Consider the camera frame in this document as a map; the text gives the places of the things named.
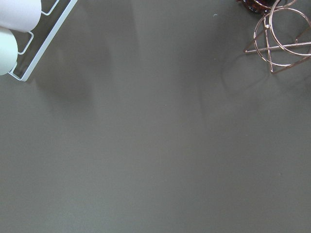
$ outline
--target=wire stand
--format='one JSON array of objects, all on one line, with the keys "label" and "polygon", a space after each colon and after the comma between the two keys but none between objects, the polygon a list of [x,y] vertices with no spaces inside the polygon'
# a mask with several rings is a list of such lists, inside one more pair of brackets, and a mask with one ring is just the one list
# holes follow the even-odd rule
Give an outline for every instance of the wire stand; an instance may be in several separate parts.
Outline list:
[{"label": "wire stand", "polygon": [[[255,31],[254,31],[254,38],[253,40],[246,46],[246,48],[244,49],[244,52],[246,54],[250,54],[250,53],[257,53],[265,62],[267,62],[269,64],[269,70],[271,73],[275,74],[278,72],[281,72],[283,70],[292,68],[302,62],[305,62],[307,60],[309,60],[311,58],[311,47],[310,50],[308,51],[308,53],[298,53],[298,52],[294,52],[291,49],[293,48],[298,48],[298,47],[302,47],[302,46],[311,46],[311,42],[304,42],[304,43],[299,43],[298,40],[299,38],[306,33],[308,30],[311,29],[311,21],[310,19],[301,11],[298,11],[296,9],[290,8],[289,6],[294,4],[297,0],[292,0],[290,3],[287,3],[283,6],[278,6],[278,4],[281,2],[282,0],[276,0],[275,3],[273,4],[272,7],[268,7],[268,6],[264,6],[266,8],[269,8],[270,12],[266,13],[263,15],[263,17],[259,20],[259,22],[257,23],[256,27],[255,27]],[[262,5],[260,2],[258,2],[257,0],[254,0],[254,2],[256,2],[259,5]],[[306,22],[308,23],[308,28],[305,29],[302,33],[300,33],[296,39],[295,42],[292,44],[286,44],[283,45],[281,44],[281,42],[278,40],[278,38],[276,37],[274,28],[273,28],[273,16],[276,12],[280,12],[280,11],[288,11],[288,12],[293,12],[295,14],[298,14],[300,16],[302,16]],[[261,32],[259,31],[260,26],[263,25],[263,30]],[[270,46],[270,39],[269,39],[269,35],[272,36],[273,40],[276,42],[276,46]],[[264,48],[259,48],[258,47],[258,38],[260,38],[261,36],[264,36],[265,39],[265,44],[266,47]],[[254,50],[249,50],[249,48],[254,44],[255,49]],[[294,62],[294,63],[290,63],[290,64],[280,64],[280,63],[275,63],[272,61],[272,56],[271,53],[274,50],[283,50],[291,55],[296,55],[299,57],[299,60]]]}]

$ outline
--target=white cup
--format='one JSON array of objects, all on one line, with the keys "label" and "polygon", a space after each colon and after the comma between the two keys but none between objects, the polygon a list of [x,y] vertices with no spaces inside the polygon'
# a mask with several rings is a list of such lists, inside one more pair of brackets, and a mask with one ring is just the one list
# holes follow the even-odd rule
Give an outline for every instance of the white cup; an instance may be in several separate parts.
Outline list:
[{"label": "white cup", "polygon": [[0,27],[29,32],[41,17],[41,0],[0,0]]},{"label": "white cup", "polygon": [[13,33],[0,27],[0,75],[12,70],[18,55],[17,41]]}]

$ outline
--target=white mug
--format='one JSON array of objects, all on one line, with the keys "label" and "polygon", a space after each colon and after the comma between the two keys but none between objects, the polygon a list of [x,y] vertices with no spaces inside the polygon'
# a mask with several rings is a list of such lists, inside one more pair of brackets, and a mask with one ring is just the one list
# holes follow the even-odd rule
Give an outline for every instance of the white mug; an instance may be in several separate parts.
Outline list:
[{"label": "white mug", "polygon": [[29,32],[41,17],[41,0],[0,0],[0,27]]},{"label": "white mug", "polygon": [[10,72],[16,64],[17,41],[13,33],[0,27],[0,75]]}]

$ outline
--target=mug holder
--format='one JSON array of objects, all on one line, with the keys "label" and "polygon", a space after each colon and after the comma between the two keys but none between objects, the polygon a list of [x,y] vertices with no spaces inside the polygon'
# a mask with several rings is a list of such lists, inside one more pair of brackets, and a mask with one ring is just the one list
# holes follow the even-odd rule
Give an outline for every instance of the mug holder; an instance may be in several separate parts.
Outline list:
[{"label": "mug holder", "polygon": [[[36,30],[38,26],[40,26],[41,19],[38,23],[38,25],[35,27],[35,29],[31,32],[27,32],[31,37],[29,38],[28,42],[26,43],[24,49],[22,52],[18,52],[18,59],[15,64],[15,66],[12,68],[12,70],[8,73],[15,79],[19,81],[27,81],[29,76],[31,75],[32,71],[38,64],[39,60],[41,59],[43,53],[49,46],[50,42],[64,23],[65,19],[69,15],[69,13],[72,11],[73,7],[75,6],[77,0],[68,0],[68,3],[64,6],[63,10],[61,11],[61,14],[57,17],[57,20],[55,24],[52,26],[52,29],[48,32],[47,36],[45,36],[44,40],[41,41],[39,44],[36,45],[38,49],[34,54],[32,54],[31,59],[28,62],[25,62],[26,59],[21,59],[21,56],[27,56],[28,53],[31,53],[31,49],[29,49],[30,45],[34,42],[35,33],[33,31]],[[51,17],[53,15],[52,13],[57,9],[58,7],[62,7],[60,4],[60,0],[56,0],[53,6],[50,8],[48,12],[41,11],[41,14],[47,17]]]},{"label": "mug holder", "polygon": [[[303,42],[303,43],[298,42],[299,38],[311,29],[310,19],[301,11],[298,11],[294,8],[290,8],[290,6],[294,4],[297,0],[292,0],[291,2],[283,6],[278,6],[281,1],[282,0],[276,0],[272,7],[268,7],[269,12],[263,14],[262,18],[258,21],[255,27],[253,40],[244,49],[244,53],[246,54],[257,53],[265,62],[268,63],[269,70],[273,74],[292,68],[311,58],[311,42]],[[276,37],[274,27],[273,27],[273,16],[276,12],[279,12],[279,11],[290,11],[295,14],[298,14],[302,16],[309,25],[308,28],[306,28],[303,32],[301,32],[300,34],[296,36],[295,41],[293,43],[283,45],[280,43],[279,39]],[[258,33],[261,25],[263,26],[263,30]],[[264,37],[264,42],[265,42],[265,47],[263,48],[259,48],[258,46],[258,39],[261,37]],[[273,38],[274,42],[276,43],[276,46],[271,46],[270,37]],[[298,48],[298,47],[303,47],[303,46],[310,46],[308,53],[298,53],[290,49],[290,48]],[[272,51],[275,51],[275,50],[283,50],[284,52],[288,54],[299,57],[299,59],[296,62],[292,62],[288,64],[275,63],[273,62],[273,59],[272,59]]]}]

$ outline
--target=white metal frame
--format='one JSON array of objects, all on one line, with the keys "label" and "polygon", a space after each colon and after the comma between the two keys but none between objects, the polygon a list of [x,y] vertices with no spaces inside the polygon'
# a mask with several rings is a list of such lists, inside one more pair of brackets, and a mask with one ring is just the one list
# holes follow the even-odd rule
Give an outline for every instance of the white metal frame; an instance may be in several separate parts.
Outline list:
[{"label": "white metal frame", "polygon": [[[35,57],[33,58],[33,60],[30,62],[28,68],[26,69],[25,73],[23,74],[23,76],[19,77],[18,75],[16,75],[14,73],[14,70],[17,67],[17,63],[15,64],[15,66],[13,67],[13,69],[9,72],[9,74],[11,76],[13,76],[14,78],[16,78],[19,81],[27,81],[30,74],[32,73],[32,71],[34,70],[35,66],[38,64],[40,58],[42,57],[43,53],[45,52],[45,50],[47,49],[47,47],[49,46],[50,42],[53,40],[54,36],[56,35],[56,33],[58,32],[58,30],[60,29],[60,27],[62,26],[62,24],[64,23],[65,19],[67,18],[67,16],[69,15],[69,13],[71,12],[71,10],[73,9],[73,7],[75,6],[75,4],[77,3],[78,0],[70,0],[69,4],[67,5],[67,7],[64,9],[62,15],[59,17],[58,21],[55,23],[54,27],[52,28],[52,30],[50,31],[49,35],[46,37],[45,41],[43,42],[43,44],[41,45],[40,49],[38,50],[38,52],[36,53]],[[49,12],[45,13],[42,12],[43,15],[45,16],[49,16],[52,11],[54,10],[54,8],[57,6],[59,0],[56,0],[55,4],[53,5],[53,7],[50,9]],[[27,48],[29,47],[29,45],[31,44],[33,38],[34,38],[34,34],[32,32],[29,32],[29,34],[31,35],[31,38],[29,40],[29,42],[27,43],[25,49],[23,50],[23,52],[18,52],[19,55],[22,55],[26,52]]]}]

